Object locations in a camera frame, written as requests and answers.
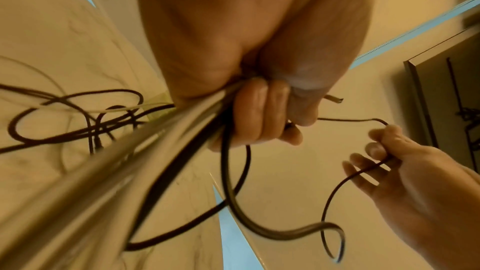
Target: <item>marble surface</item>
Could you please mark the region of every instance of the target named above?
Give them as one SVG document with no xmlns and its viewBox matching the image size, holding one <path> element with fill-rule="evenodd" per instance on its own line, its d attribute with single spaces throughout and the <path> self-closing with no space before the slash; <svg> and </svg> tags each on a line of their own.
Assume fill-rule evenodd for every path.
<svg viewBox="0 0 480 270">
<path fill-rule="evenodd" d="M 166 91 L 143 56 L 87 0 L 0 0 L 0 83 L 56 95 L 132 89 L 143 94 L 146 102 Z M 138 97 L 108 93 L 73 101 L 84 109 L 105 109 L 136 105 Z M 40 102 L 0 91 L 0 147 L 18 144 L 6 128 L 27 109 L 21 104 Z M 18 132 L 41 139 L 85 126 L 82 115 L 39 110 L 20 122 Z M 128 132 L 130 127 L 125 127 L 114 135 Z M 0 221 L 88 157 L 86 139 L 0 155 Z M 215 204 L 208 171 L 189 166 L 135 239 L 174 229 Z M 221 269 L 218 218 L 154 249 L 124 254 L 122 259 L 118 269 Z"/>
</svg>

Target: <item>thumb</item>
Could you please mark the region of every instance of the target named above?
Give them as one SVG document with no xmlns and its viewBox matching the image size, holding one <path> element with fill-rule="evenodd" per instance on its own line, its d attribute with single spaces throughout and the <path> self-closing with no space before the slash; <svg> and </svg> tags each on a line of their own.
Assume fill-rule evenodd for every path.
<svg viewBox="0 0 480 270">
<path fill-rule="evenodd" d="M 420 144 L 406 137 L 402 128 L 397 125 L 388 125 L 383 130 L 380 143 L 386 150 L 398 159 L 418 151 Z"/>
</svg>

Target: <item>person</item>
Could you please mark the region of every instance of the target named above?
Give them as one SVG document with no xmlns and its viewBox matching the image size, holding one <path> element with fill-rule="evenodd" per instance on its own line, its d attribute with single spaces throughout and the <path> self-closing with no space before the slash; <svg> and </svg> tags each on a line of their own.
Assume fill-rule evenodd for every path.
<svg viewBox="0 0 480 270">
<path fill-rule="evenodd" d="M 244 79 L 233 101 L 234 146 L 302 142 L 321 100 L 348 70 L 367 34 L 373 0 L 138 0 L 150 46 L 177 107 Z M 286 121 L 293 127 L 285 129 Z M 396 126 L 366 147 L 390 170 L 352 181 L 395 233 L 436 269 L 480 268 L 480 180 Z M 219 142 L 213 149 L 218 149 Z M 347 175 L 372 164 L 353 154 Z"/>
</svg>

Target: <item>human hand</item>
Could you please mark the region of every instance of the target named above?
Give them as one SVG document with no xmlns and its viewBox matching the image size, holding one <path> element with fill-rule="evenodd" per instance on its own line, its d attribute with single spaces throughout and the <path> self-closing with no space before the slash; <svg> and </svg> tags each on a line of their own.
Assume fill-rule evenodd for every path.
<svg viewBox="0 0 480 270">
<path fill-rule="evenodd" d="M 480 267 L 480 177 L 446 153 L 422 146 L 402 134 L 398 126 L 372 130 L 375 142 L 365 147 L 378 168 L 353 183 L 375 203 L 386 223 L 437 270 Z M 375 163 L 354 153 L 343 163 L 350 176 Z"/>
<path fill-rule="evenodd" d="M 233 146 L 300 144 L 296 127 L 347 71 L 365 38 L 371 0 L 138 0 L 178 107 L 252 75 L 233 104 Z"/>
</svg>

